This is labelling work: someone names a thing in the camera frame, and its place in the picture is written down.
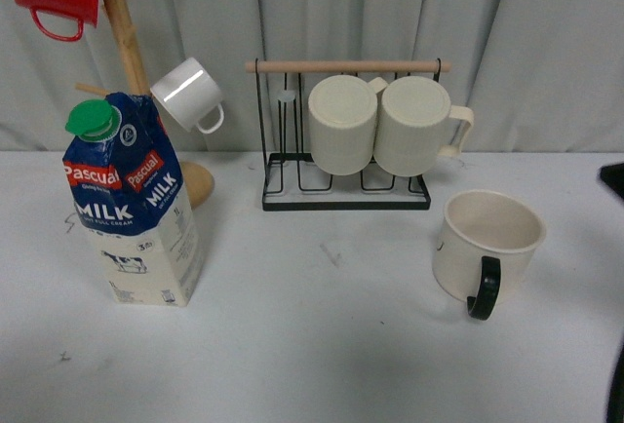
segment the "cream mug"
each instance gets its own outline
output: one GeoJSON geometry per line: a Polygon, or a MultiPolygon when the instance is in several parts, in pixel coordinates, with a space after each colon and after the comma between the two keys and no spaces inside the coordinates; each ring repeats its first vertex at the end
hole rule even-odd
{"type": "Polygon", "coordinates": [[[450,104],[438,82],[403,77],[383,92],[374,144],[374,159],[395,176],[417,176],[431,169],[439,155],[454,157],[474,124],[470,108],[450,104]],[[465,123],[455,145],[443,145],[448,118],[465,123]]]}
{"type": "Polygon", "coordinates": [[[545,237],[544,222],[522,202],[492,191],[461,192],[445,204],[434,276],[467,302],[471,317],[485,320],[518,288],[545,237]]]}
{"type": "Polygon", "coordinates": [[[324,172],[357,173],[371,162],[377,124],[377,95],[387,82],[334,75],[319,82],[308,98],[310,153],[324,172]]]}

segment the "gray curtain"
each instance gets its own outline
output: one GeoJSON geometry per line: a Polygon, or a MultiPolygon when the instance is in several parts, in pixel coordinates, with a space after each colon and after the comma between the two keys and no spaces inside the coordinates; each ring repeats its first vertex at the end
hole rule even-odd
{"type": "MultiPolygon", "coordinates": [[[[255,78],[261,59],[430,59],[452,62],[441,83],[467,104],[474,151],[624,151],[620,119],[624,0],[128,0],[150,83],[195,57],[225,94],[225,124],[185,132],[163,111],[177,150],[258,150],[255,78]]],[[[66,20],[46,20],[67,28],[66,20]]],[[[127,88],[100,15],[85,38],[61,43],[26,9],[0,0],[0,149],[63,150],[85,82],[127,88]]],[[[279,77],[262,81],[276,130],[279,77]]],[[[320,77],[307,78],[309,94],[320,77]]]]}

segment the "mug handle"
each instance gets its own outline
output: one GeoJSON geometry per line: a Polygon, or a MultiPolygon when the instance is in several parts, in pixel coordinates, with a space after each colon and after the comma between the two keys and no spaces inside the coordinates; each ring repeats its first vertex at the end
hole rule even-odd
{"type": "Polygon", "coordinates": [[[383,77],[375,77],[369,82],[369,85],[374,90],[375,95],[379,95],[388,87],[388,83],[383,80],[383,77]]]}
{"type": "Polygon", "coordinates": [[[459,141],[455,145],[443,145],[438,155],[442,155],[443,157],[456,157],[461,153],[466,137],[475,125],[475,113],[472,112],[472,109],[465,106],[451,106],[449,117],[463,121],[464,124],[459,130],[459,141]]]}
{"type": "Polygon", "coordinates": [[[468,315],[485,321],[491,315],[500,290],[500,259],[484,255],[481,258],[481,284],[477,297],[468,296],[468,315]]]}
{"type": "Polygon", "coordinates": [[[221,103],[219,103],[217,107],[218,107],[219,117],[218,117],[218,122],[214,126],[212,126],[209,129],[206,129],[206,128],[202,128],[202,126],[199,123],[196,124],[197,129],[199,129],[199,131],[202,134],[212,134],[214,131],[216,131],[218,128],[221,127],[221,124],[223,124],[223,119],[225,118],[225,114],[223,113],[223,106],[221,106],[221,103]]]}
{"type": "Polygon", "coordinates": [[[76,21],[78,22],[78,32],[74,36],[61,36],[61,35],[56,35],[50,30],[47,30],[46,27],[43,26],[43,24],[41,23],[41,20],[39,20],[39,16],[37,12],[38,12],[37,9],[34,7],[30,9],[30,14],[32,15],[32,19],[35,21],[35,24],[39,27],[39,29],[46,36],[49,36],[53,40],[59,40],[59,41],[78,41],[80,38],[82,38],[82,33],[85,28],[85,23],[82,19],[76,19],[76,21]]]}

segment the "black metal rack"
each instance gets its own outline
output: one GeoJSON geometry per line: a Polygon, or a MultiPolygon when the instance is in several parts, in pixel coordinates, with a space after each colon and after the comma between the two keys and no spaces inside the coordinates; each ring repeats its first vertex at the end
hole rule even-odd
{"type": "Polygon", "coordinates": [[[359,173],[335,176],[319,169],[306,151],[303,119],[303,73],[392,72],[433,73],[439,81],[441,72],[450,65],[435,61],[330,61],[330,62],[248,62],[247,70],[255,74],[257,106],[264,163],[262,208],[266,212],[346,211],[346,210],[413,210],[426,211],[431,196],[422,175],[400,177],[385,172],[374,159],[359,173]],[[284,89],[278,93],[278,150],[269,153],[266,145],[262,84],[260,74],[281,73],[284,89]],[[288,149],[287,128],[292,120],[294,149],[288,149]]]}

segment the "table surface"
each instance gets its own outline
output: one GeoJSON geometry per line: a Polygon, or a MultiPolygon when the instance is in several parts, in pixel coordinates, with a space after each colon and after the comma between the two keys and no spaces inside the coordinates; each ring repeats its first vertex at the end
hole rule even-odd
{"type": "Polygon", "coordinates": [[[208,258],[186,308],[116,304],[55,152],[0,153],[0,421],[599,422],[624,332],[622,154],[464,154],[429,211],[261,207],[261,153],[190,153],[208,258]],[[444,202],[513,195],[548,234],[486,322],[431,271],[444,202]]]}

